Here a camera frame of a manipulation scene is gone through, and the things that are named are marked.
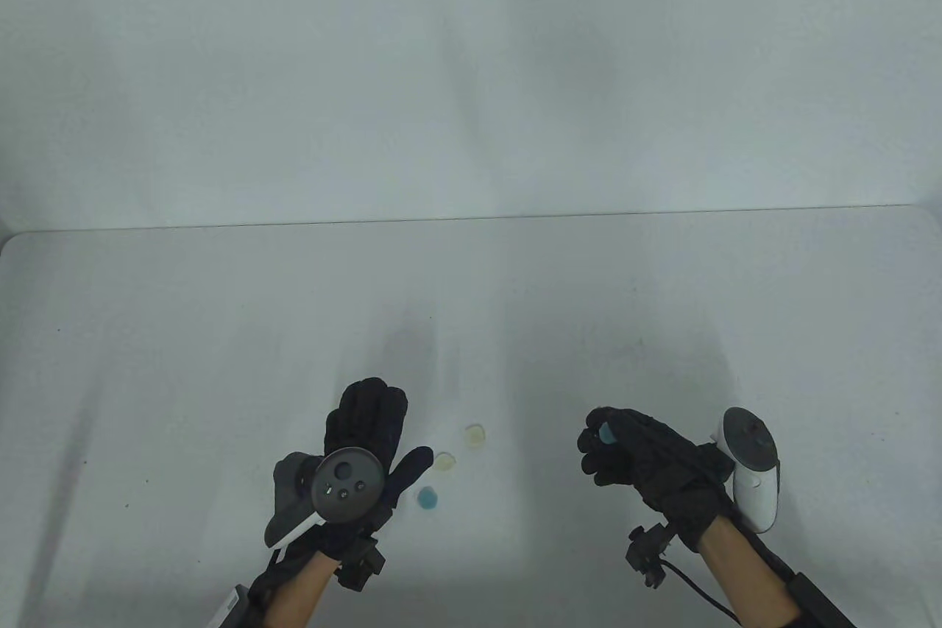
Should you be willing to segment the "person's left hand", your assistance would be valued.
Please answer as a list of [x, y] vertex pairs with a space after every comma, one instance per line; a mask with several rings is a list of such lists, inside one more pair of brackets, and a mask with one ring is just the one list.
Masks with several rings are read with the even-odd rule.
[[315, 533], [316, 552], [345, 564], [358, 540], [372, 536], [391, 519], [398, 500], [433, 465], [433, 449], [418, 446], [393, 463], [409, 401], [403, 389], [380, 378], [350, 384], [339, 406], [326, 418], [324, 453], [360, 448], [373, 454], [383, 469], [383, 493], [364, 516], [347, 523], [324, 523]]

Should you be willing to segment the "person's right hand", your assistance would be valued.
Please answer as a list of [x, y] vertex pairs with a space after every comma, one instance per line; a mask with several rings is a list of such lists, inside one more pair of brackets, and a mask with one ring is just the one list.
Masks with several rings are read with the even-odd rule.
[[595, 407], [578, 436], [581, 469], [600, 487], [632, 486], [693, 553], [718, 518], [740, 519], [726, 491], [733, 461], [635, 409]]

